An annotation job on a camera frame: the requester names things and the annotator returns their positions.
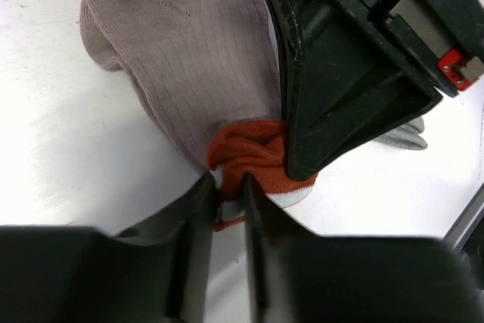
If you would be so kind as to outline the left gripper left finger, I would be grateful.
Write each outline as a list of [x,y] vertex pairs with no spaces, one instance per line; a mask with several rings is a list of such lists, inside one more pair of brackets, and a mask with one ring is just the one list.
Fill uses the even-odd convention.
[[1,229],[3,322],[201,322],[216,186],[108,236],[91,227]]

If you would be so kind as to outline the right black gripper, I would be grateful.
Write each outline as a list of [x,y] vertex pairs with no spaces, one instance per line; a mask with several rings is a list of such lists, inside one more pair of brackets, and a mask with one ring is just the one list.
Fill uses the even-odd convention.
[[480,0],[266,2],[292,180],[435,107],[442,97],[424,71],[449,96],[483,75]]

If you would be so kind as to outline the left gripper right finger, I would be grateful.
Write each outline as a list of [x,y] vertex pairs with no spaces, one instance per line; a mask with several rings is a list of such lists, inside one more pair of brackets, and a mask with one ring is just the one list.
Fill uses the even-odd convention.
[[254,322],[481,322],[476,282],[432,238],[323,237],[244,178]]

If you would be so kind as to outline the taupe sock with red cuff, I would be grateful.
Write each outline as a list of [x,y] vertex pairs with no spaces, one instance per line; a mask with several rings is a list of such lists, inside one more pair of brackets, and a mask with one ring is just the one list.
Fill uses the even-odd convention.
[[314,180],[284,170],[278,65],[264,0],[82,0],[81,37],[105,70],[124,70],[142,107],[218,190],[216,230],[242,222],[247,174],[280,207]]

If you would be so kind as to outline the grey sock with black stripes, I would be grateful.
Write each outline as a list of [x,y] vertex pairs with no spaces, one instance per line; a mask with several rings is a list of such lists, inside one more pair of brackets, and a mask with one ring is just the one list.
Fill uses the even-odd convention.
[[394,148],[423,151],[427,149],[428,144],[421,134],[425,130],[424,119],[419,116],[397,128],[390,130],[376,138],[373,141],[389,145]]

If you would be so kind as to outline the aluminium frame rail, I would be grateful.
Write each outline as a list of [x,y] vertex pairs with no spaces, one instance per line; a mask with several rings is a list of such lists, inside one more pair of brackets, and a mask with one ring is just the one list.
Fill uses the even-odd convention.
[[444,240],[455,250],[483,264],[483,185],[466,205]]

